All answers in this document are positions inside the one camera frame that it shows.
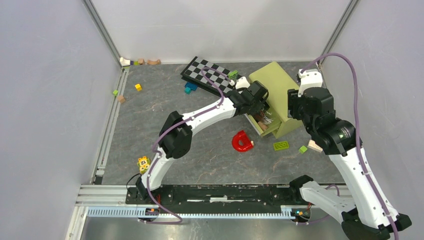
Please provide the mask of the clear plastic wrapper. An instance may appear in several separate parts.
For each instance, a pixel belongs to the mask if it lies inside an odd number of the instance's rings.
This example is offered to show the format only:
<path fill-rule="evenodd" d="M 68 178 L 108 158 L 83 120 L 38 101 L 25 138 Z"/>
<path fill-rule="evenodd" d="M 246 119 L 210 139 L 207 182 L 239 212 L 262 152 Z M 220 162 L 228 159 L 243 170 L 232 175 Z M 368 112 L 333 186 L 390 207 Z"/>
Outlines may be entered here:
<path fill-rule="evenodd" d="M 270 125 L 274 120 L 271 118 L 271 115 L 267 111 L 260 111 L 255 115 L 256 121 L 264 125 Z"/>

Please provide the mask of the foundation bottle with grey cap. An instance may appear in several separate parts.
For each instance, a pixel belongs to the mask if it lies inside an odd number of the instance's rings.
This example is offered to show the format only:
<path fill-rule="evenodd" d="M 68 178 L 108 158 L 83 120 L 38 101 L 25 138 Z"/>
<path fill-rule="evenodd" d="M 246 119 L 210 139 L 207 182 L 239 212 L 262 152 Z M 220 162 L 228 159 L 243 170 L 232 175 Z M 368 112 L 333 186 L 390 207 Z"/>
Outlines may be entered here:
<path fill-rule="evenodd" d="M 268 126 L 266 124 L 264 124 L 262 121 L 259 121 L 257 123 L 259 125 L 259 127 L 263 130 L 266 131 L 268 129 Z"/>

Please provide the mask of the green drawer cabinet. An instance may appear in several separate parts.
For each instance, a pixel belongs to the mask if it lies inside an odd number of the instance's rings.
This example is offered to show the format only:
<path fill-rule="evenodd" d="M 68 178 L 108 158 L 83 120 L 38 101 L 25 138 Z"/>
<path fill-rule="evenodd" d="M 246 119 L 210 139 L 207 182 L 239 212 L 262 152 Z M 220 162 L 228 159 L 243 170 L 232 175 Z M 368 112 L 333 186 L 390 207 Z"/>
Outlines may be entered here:
<path fill-rule="evenodd" d="M 260 137 L 272 134 L 278 139 L 303 125 L 300 120 L 288 117 L 288 90 L 297 90 L 299 86 L 277 62 L 273 61 L 254 71 L 248 76 L 248 81 L 260 82 L 269 93 L 266 100 L 269 109 L 264 113 L 271 119 L 267 128 L 262 129 L 263 124 L 259 124 L 253 116 L 246 116 Z"/>

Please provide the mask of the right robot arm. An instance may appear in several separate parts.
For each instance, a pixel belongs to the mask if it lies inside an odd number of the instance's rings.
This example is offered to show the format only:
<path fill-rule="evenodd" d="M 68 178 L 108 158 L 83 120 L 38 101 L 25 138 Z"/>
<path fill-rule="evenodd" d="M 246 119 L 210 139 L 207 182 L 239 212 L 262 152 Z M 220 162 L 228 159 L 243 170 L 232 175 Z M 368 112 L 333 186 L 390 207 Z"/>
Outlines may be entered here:
<path fill-rule="evenodd" d="M 289 184 L 289 199 L 311 203 L 337 220 L 350 240 L 387 240 L 412 225 L 385 197 L 366 161 L 356 128 L 336 117 L 334 98 L 323 87 L 287 92 L 289 115 L 302 121 L 311 139 L 323 149 L 340 172 L 352 200 L 344 200 L 302 175 Z"/>

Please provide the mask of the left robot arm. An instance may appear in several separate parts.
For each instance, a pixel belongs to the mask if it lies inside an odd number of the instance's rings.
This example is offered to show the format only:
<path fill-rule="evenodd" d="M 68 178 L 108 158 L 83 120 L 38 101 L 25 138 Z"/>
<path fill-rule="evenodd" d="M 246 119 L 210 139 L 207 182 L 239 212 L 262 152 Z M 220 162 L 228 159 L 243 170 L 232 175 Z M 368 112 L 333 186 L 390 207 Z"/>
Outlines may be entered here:
<path fill-rule="evenodd" d="M 171 112 L 153 143 L 154 158 L 136 182 L 139 199 L 145 204 L 156 200 L 156 189 L 173 162 L 190 151 L 194 135 L 219 121 L 260 112 L 268 96 L 266 87 L 255 81 L 248 87 L 222 94 L 219 100 L 198 110 L 183 114 Z"/>

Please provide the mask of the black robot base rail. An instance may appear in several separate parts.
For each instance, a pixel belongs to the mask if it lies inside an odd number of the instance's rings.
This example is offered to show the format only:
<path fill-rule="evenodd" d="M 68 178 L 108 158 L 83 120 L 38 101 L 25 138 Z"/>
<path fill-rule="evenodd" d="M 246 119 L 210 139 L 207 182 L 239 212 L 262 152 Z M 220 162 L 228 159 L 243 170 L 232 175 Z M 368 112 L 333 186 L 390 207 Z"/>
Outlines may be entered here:
<path fill-rule="evenodd" d="M 306 206 L 289 185 L 162 185 L 155 201 L 176 214 L 274 214 L 281 206 Z"/>

